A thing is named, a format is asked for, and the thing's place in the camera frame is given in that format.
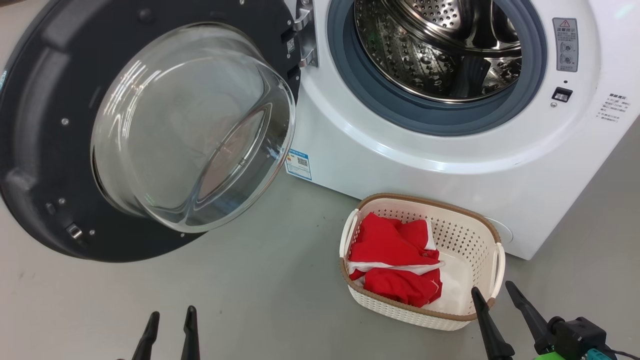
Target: screw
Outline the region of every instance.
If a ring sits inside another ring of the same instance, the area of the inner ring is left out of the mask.
[[[150,8],[138,10],[138,20],[143,24],[151,24],[154,21],[154,13]]]

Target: door hinge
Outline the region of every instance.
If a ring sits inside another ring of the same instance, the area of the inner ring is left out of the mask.
[[[300,67],[318,66],[313,0],[298,0],[293,30],[298,33],[300,40]]]

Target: green part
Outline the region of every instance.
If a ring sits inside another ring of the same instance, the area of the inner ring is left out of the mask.
[[[550,352],[548,354],[538,356],[536,360],[564,360],[564,358],[558,355],[557,352]]]

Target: cable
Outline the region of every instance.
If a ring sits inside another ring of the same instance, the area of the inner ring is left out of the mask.
[[[637,357],[635,355],[631,355],[628,352],[624,352],[624,351],[618,351],[618,350],[612,350],[612,349],[607,349],[605,350],[605,352],[610,352],[612,354],[616,354],[616,355],[622,355],[622,356],[626,356],[629,357],[633,360],[640,360],[640,357]]]

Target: red clothing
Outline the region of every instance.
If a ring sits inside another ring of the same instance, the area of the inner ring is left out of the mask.
[[[425,220],[403,224],[370,213],[351,245],[349,277],[364,275],[366,290],[422,307],[442,294],[439,256]]]

